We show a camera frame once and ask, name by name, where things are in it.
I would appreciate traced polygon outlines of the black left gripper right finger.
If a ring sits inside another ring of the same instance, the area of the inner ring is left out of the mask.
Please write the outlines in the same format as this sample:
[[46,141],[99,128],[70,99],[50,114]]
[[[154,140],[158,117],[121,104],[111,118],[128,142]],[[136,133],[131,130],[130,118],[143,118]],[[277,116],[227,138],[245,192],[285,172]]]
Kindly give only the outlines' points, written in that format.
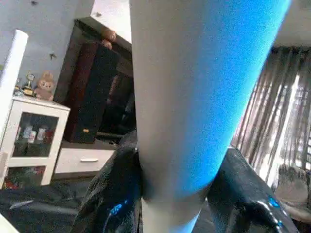
[[217,233],[296,233],[271,188],[229,147],[207,195]]

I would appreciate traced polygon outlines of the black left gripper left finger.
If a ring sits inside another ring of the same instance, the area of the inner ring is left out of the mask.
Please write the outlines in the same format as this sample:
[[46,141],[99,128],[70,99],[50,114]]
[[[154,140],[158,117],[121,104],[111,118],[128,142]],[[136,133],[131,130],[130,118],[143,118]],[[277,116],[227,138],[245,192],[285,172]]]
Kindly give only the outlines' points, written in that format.
[[142,178],[135,130],[91,181],[72,225],[72,233],[138,233]]

